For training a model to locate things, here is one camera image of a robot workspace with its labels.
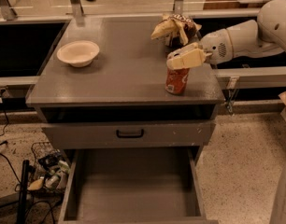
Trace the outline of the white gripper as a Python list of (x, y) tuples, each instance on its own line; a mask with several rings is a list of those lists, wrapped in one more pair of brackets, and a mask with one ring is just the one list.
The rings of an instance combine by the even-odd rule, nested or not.
[(171, 70), (188, 69), (202, 65), (206, 59), (211, 64), (229, 62), (233, 59), (233, 46), (226, 29), (205, 35), (199, 44), (193, 42), (167, 55), (166, 65)]

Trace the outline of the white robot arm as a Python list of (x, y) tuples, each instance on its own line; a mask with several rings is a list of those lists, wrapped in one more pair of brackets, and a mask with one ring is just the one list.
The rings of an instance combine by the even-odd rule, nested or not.
[[(237, 57), (262, 58), (286, 53), (286, 0), (261, 7), (255, 20), (245, 21), (205, 35), (171, 52), (167, 67), (193, 68), (204, 62), (225, 63)], [(286, 162), (282, 169), (269, 224), (286, 224)]]

